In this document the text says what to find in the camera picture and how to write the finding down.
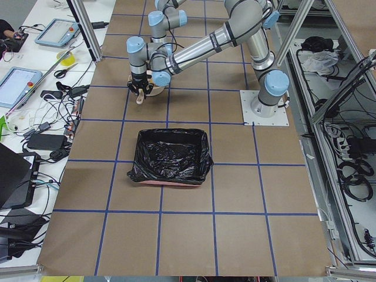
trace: scissors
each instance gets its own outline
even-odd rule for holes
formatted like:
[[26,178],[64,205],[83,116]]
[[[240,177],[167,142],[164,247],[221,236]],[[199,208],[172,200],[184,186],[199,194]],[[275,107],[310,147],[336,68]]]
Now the scissors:
[[74,65],[70,66],[69,68],[67,69],[61,69],[61,70],[57,70],[56,72],[53,73],[53,76],[56,77],[56,78],[64,78],[66,76],[66,73],[72,69],[74,66],[76,66],[77,63],[75,63]]

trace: brown paper floor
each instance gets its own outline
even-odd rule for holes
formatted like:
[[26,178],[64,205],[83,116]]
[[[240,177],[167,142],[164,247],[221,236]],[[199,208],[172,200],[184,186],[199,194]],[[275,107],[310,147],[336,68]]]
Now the brown paper floor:
[[[217,54],[136,104],[125,41],[149,36],[153,0],[118,0],[39,262],[50,275],[323,276],[330,265],[293,119],[243,126],[239,89],[258,87],[246,48]],[[188,45],[222,25],[223,1],[188,0]],[[137,133],[208,133],[215,165],[200,188],[126,176]]]

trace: black trash bag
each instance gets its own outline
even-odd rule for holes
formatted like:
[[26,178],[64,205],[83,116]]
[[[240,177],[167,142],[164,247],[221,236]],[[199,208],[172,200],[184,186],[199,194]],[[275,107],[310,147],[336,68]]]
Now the black trash bag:
[[198,186],[212,165],[205,131],[146,129],[139,132],[135,160],[127,175],[134,182]]
[[314,53],[321,51],[333,52],[333,40],[330,38],[323,38],[319,36],[308,37],[302,44],[302,50],[312,51]]

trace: metal base plate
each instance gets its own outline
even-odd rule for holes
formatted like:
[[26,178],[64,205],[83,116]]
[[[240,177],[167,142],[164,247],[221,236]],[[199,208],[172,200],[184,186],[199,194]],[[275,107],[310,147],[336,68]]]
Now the metal base plate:
[[256,90],[241,90],[241,108],[243,110],[244,125],[257,125],[257,126],[289,126],[286,109],[278,108],[276,114],[272,117],[262,118],[257,116],[251,110],[251,102],[259,94]]

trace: screen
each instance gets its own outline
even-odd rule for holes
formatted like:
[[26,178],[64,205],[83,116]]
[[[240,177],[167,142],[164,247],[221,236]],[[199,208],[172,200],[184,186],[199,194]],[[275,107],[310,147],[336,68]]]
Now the screen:
[[0,103],[13,105],[34,75],[35,72],[14,69],[0,85]]
[[53,24],[43,33],[39,38],[42,41],[58,43],[69,31],[69,28],[73,25],[72,22],[55,21]]

